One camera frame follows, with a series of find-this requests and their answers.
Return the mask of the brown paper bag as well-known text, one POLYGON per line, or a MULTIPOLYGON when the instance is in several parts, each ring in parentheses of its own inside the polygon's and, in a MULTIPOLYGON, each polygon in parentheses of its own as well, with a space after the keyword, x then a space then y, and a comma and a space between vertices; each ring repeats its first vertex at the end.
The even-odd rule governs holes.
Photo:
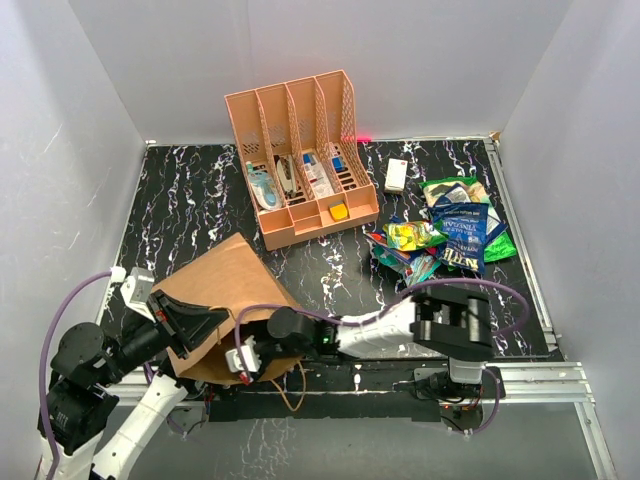
POLYGON ((235 347, 234 326, 241 310, 257 304, 298 305, 239 233, 154 288, 184 303, 229 311, 230 317, 186 359, 168 352, 177 376, 218 385, 241 383, 239 375, 229 370, 225 358, 225 353, 235 347))

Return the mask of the blue biscuit pack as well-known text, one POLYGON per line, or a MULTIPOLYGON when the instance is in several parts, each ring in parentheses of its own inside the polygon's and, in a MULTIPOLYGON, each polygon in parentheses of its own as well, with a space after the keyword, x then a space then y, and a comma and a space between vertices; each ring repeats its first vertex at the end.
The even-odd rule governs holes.
POLYGON ((387 235, 384 231, 367 231, 364 236, 374 248, 379 247, 385 254, 405 265, 410 265, 416 258, 426 254, 425 250, 401 251, 392 248, 387 242, 387 235))

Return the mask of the red green candy pack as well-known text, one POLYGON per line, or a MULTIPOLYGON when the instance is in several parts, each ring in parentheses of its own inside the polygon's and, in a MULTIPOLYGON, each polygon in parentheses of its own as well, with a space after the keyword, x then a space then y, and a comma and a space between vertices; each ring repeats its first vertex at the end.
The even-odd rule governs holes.
POLYGON ((412 287, 431 279, 440 265, 439 260, 426 253, 416 257, 409 264, 400 263, 397 271, 401 275, 404 285, 412 287))

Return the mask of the yellow green snack pack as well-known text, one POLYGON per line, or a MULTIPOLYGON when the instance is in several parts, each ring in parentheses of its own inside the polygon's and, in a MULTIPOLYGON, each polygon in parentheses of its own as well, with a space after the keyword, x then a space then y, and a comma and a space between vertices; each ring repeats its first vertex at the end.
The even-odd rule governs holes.
POLYGON ((427 221, 387 223, 383 230, 387 245, 405 252, 436 247, 447 241, 447 235, 427 221))

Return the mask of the dark blue vinegar chips bag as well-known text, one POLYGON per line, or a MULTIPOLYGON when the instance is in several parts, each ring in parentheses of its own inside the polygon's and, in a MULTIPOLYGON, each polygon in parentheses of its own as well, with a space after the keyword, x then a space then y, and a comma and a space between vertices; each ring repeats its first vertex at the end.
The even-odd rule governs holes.
POLYGON ((472 273, 485 272, 488 205, 451 203, 431 210, 433 224, 447 240, 437 247, 438 260, 451 268, 472 273))

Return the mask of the green Chuba chips bag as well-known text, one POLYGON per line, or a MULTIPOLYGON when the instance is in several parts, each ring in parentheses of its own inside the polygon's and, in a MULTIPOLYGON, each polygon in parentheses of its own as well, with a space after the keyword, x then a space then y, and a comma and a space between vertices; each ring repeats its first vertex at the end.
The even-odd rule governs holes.
MULTIPOLYGON (((423 194, 425 196, 427 205, 429 207, 429 213, 431 218, 434 218, 435 211, 437 209, 442 209, 444 207, 444 206, 441 206, 441 207, 434 206, 437 198, 457 182, 466 184, 466 185, 471 185, 474 182, 479 182, 483 186, 483 184, 475 176, 448 177, 440 180, 429 180, 429 181, 422 182, 420 184, 420 187, 423 190, 423 194)), ((500 217, 500 220, 506 225, 506 229, 491 244, 486 245, 486 242, 485 242, 485 247, 484 247, 485 263, 501 261, 501 260, 513 257, 517 254, 517 249, 507 233, 507 224, 502 220, 501 217, 500 217)))

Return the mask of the blue snack pouch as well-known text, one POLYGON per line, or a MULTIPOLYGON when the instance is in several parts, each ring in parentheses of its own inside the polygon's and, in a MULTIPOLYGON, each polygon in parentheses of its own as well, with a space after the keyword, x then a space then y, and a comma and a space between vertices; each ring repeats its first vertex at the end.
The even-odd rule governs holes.
POLYGON ((506 229, 493 207, 488 194, 479 182, 471 185, 455 183, 435 201, 435 207, 454 203, 484 203, 488 206, 486 221, 486 245, 491 244, 506 229))

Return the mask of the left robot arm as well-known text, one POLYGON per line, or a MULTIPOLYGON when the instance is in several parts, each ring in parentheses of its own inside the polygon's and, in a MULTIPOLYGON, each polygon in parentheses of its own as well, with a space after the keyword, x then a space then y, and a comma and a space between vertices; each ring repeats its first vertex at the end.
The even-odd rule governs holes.
POLYGON ((120 338, 95 323, 79 323, 63 334, 54 357, 42 362, 37 478, 127 478, 171 411, 204 392, 203 370, 185 364, 174 371, 164 360, 147 373, 147 390, 130 416, 104 449, 97 448, 120 401, 110 387, 163 351, 189 358, 230 317, 224 308, 181 302, 161 290, 127 309, 129 322, 120 338))

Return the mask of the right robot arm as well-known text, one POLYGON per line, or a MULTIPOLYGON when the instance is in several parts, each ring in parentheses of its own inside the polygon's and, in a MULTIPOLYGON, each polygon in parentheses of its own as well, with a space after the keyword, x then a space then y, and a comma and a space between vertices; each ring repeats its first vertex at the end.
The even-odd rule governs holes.
POLYGON ((281 307, 255 330, 260 373, 275 359, 307 357, 327 363, 372 359, 416 344, 447 358, 447 371, 429 382, 441 397, 471 395, 493 359, 489 299, 451 286, 421 287, 388 310, 337 322, 281 307))

